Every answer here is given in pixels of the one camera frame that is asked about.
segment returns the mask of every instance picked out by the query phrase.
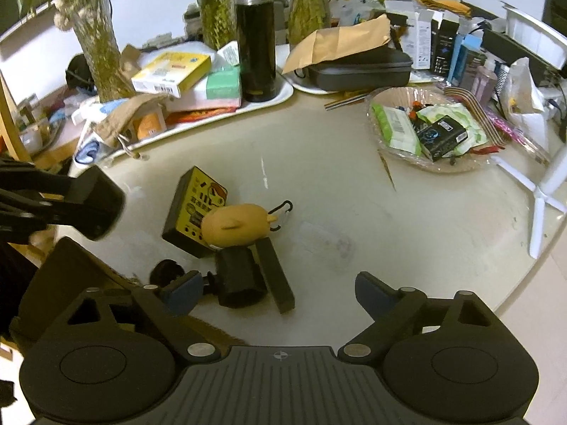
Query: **bottle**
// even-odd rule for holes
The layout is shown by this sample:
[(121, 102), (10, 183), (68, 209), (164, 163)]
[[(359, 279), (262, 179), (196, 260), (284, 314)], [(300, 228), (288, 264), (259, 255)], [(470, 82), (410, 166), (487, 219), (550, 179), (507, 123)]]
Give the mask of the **bottle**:
[(483, 66), (478, 67), (475, 81), (472, 84), (471, 92), (480, 102), (481, 106), (488, 106), (488, 102), (498, 84), (498, 76), (494, 73), (496, 61), (488, 58)]
[(277, 95), (274, 0), (235, 3), (243, 97), (249, 102), (270, 101)]

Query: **white bag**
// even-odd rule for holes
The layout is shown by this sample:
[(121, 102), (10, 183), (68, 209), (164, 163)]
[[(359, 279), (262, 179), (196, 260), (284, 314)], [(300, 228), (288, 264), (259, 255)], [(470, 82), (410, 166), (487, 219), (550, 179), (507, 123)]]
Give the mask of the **white bag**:
[(512, 64), (500, 99), (508, 120), (549, 151), (549, 112), (545, 111), (543, 94), (536, 88), (529, 72), (528, 58), (518, 59)]
[(349, 27), (369, 21), (386, 8), (378, 0), (332, 0), (331, 15), (339, 19), (339, 27)]

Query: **black box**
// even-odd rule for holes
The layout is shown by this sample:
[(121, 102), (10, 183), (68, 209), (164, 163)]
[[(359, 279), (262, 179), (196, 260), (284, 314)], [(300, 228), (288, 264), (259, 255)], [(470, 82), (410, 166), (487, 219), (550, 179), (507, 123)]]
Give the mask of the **black box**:
[(457, 120), (445, 116), (421, 131), (417, 137), (421, 142), (423, 154), (436, 162), (466, 140), (468, 134)]
[(311, 82), (325, 91), (360, 91), (406, 86), (413, 60), (387, 46), (306, 67)]
[(440, 75), (443, 78), (449, 76), (458, 30), (459, 24), (457, 22), (443, 20), (440, 27), (438, 27), (437, 21), (432, 22), (430, 70), (435, 75)]
[(528, 58), (529, 72), (537, 87), (547, 86), (557, 82), (559, 72), (554, 66), (515, 42), (504, 33), (485, 30), (482, 47), (502, 59), (508, 66), (511, 66), (518, 59)]

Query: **yellow battery box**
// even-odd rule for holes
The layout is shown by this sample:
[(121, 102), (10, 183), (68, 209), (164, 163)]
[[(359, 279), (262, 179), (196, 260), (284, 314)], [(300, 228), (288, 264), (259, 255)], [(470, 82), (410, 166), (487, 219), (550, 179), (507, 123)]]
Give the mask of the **yellow battery box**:
[(212, 209), (226, 204), (228, 192), (197, 166), (185, 173), (163, 227), (162, 238), (197, 258), (212, 250), (201, 235), (201, 220)]

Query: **white table surface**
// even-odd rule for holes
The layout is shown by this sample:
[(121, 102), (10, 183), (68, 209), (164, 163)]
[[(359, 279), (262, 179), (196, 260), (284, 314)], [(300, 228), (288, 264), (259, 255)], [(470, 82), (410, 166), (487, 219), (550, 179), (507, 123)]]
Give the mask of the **white table surface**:
[[(280, 315), (268, 296), (231, 310), (209, 297), (191, 313), (248, 343), (342, 346), (371, 323), (354, 295), (362, 270), (393, 288), (414, 286), (437, 298), (468, 289), (497, 308), (535, 263), (528, 255), (531, 194), (495, 165), (443, 176), (389, 159), (394, 190), (364, 104), (325, 112), (327, 101), (296, 92), (265, 112), (145, 147), (148, 161), (120, 157), (105, 169), (127, 193), (114, 230), (98, 242), (70, 227), (61, 227), (60, 236), (143, 282), (165, 258), (186, 270), (214, 271), (212, 259), (197, 260), (161, 239), (179, 178), (196, 165), (227, 187), (229, 204), (295, 205), (271, 238), (296, 309)], [(514, 147), (501, 156), (533, 180), (543, 174)], [(556, 197), (567, 201), (565, 185)], [(546, 210), (544, 247), (561, 220)]]

